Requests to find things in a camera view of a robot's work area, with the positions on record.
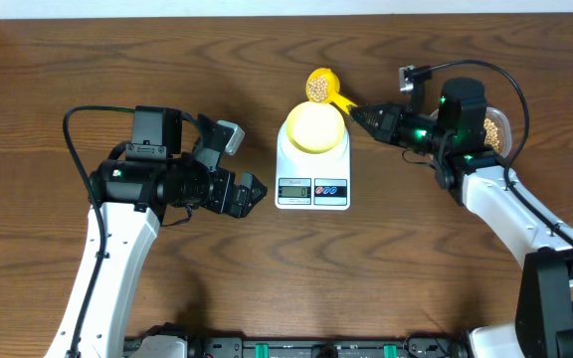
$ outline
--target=wooden table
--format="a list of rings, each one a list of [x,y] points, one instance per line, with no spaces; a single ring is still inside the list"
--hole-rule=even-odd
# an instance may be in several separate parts
[[[312,70],[333,68],[360,103],[406,101],[399,67],[462,58],[520,82],[532,123],[515,169],[573,226],[573,15],[0,21],[0,356],[43,355],[62,319],[88,202],[61,123],[69,107],[92,103],[237,122],[247,136],[222,165],[270,187],[247,219],[199,210],[160,231],[127,334],[176,321],[249,336],[389,337],[510,320],[520,268],[501,241],[430,170],[355,124],[349,211],[273,204],[278,129]],[[488,70],[436,73],[425,112],[455,76],[484,81],[520,138],[517,97]],[[185,129],[188,148],[196,132]],[[127,114],[72,122],[88,171],[130,131]]]

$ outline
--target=white wall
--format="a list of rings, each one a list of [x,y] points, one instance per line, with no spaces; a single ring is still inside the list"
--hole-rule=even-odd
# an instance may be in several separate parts
[[[573,0],[0,0],[0,19],[573,12]]]

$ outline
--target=digital scale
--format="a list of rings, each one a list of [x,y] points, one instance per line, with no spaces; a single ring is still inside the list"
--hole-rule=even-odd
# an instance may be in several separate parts
[[[348,131],[332,149],[310,154],[288,138],[287,122],[278,134],[276,206],[280,209],[346,210],[350,206]]]

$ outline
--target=clear bowl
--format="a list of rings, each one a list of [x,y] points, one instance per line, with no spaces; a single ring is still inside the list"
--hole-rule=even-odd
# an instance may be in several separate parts
[[[430,115],[430,118],[437,119],[438,113],[439,110],[435,110]],[[509,128],[509,120],[507,120],[507,117],[502,111],[492,107],[485,109],[485,117],[491,120],[497,128],[498,148],[495,148],[496,152],[506,158],[512,149],[512,132]]]

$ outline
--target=green tape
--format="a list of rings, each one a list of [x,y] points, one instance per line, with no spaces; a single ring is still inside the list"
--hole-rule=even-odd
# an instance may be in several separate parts
[[[384,358],[397,358],[397,346],[385,345]]]
[[[264,343],[256,344],[256,358],[269,358],[269,345]]]

